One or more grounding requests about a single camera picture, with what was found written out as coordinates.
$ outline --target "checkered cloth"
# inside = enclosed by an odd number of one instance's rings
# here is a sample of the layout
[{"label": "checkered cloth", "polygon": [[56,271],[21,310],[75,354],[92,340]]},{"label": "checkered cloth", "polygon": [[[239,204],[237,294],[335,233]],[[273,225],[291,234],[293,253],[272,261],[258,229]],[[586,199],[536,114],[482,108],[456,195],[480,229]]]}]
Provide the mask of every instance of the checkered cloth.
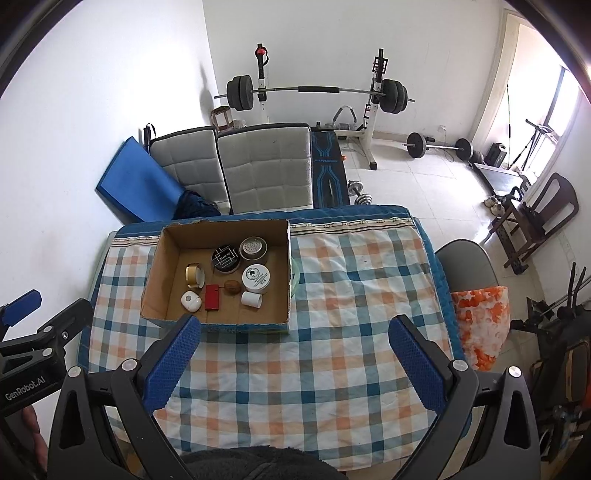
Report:
[{"label": "checkered cloth", "polygon": [[[203,332],[166,408],[154,413],[177,451],[289,446],[346,471],[412,453],[434,414],[394,356],[388,322],[406,314],[449,357],[452,350],[424,242],[402,210],[406,218],[290,220],[301,272],[291,333]],[[90,372],[139,358],[163,336],[139,316],[157,241],[113,241],[96,299]],[[116,411],[108,413],[127,440]]]}]

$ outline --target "blue gripper pad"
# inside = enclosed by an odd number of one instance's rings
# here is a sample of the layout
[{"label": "blue gripper pad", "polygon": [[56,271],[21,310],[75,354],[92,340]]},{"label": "blue gripper pad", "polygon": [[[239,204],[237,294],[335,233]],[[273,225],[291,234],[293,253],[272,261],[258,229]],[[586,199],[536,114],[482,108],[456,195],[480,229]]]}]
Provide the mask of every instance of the blue gripper pad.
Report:
[{"label": "blue gripper pad", "polygon": [[148,413],[166,406],[200,340],[201,323],[192,316],[145,379],[142,402]]},{"label": "blue gripper pad", "polygon": [[423,407],[434,410],[439,415],[445,408],[446,396],[444,382],[437,368],[402,321],[396,317],[390,320],[388,340]]},{"label": "blue gripper pad", "polygon": [[41,294],[31,290],[4,307],[2,323],[14,327],[23,318],[30,315],[41,306]]}]

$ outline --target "small cardboard box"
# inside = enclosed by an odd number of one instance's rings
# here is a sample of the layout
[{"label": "small cardboard box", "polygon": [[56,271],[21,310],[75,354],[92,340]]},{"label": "small cardboard box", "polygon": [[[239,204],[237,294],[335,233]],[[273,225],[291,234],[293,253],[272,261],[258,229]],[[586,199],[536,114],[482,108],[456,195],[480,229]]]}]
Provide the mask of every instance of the small cardboard box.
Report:
[{"label": "small cardboard box", "polygon": [[[234,245],[238,248],[249,236],[260,236],[268,247],[266,266],[271,273],[271,283],[260,309],[243,305],[242,294],[230,295],[223,289],[226,280],[241,282],[246,268],[244,261],[231,274],[222,274],[212,266],[212,254],[217,247]],[[181,297],[189,289],[185,269],[191,263],[201,264],[205,285],[220,285],[219,310],[205,311],[203,305],[194,313],[203,328],[225,332],[289,332],[291,254],[287,220],[201,220],[165,227],[142,294],[140,315],[143,318],[166,327],[187,313],[181,305]],[[204,302],[205,287],[197,293]]]}]

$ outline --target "orange and white cloth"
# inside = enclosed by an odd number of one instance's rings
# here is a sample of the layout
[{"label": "orange and white cloth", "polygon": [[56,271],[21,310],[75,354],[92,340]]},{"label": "orange and white cloth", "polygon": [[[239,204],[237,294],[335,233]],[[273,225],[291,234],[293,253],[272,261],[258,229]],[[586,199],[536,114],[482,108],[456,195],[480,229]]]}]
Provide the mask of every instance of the orange and white cloth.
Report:
[{"label": "orange and white cloth", "polygon": [[490,370],[509,334],[509,289],[458,291],[452,300],[466,360],[475,370]]}]

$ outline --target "silver bolt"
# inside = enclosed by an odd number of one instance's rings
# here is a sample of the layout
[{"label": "silver bolt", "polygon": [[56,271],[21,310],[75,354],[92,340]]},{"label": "silver bolt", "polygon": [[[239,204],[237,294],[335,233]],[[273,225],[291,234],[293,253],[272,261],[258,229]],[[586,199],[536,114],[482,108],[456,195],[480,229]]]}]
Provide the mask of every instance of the silver bolt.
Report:
[{"label": "silver bolt", "polygon": [[72,377],[72,378],[77,377],[81,373],[82,373],[82,369],[78,365],[75,365],[68,370],[68,376]]},{"label": "silver bolt", "polygon": [[121,368],[126,372],[131,372],[138,366],[138,361],[135,358],[128,358],[121,364]]},{"label": "silver bolt", "polygon": [[452,366],[459,372],[468,370],[468,364],[464,360],[454,360]]},{"label": "silver bolt", "polygon": [[519,378],[521,376],[521,370],[519,367],[509,367],[509,375],[515,378]]}]

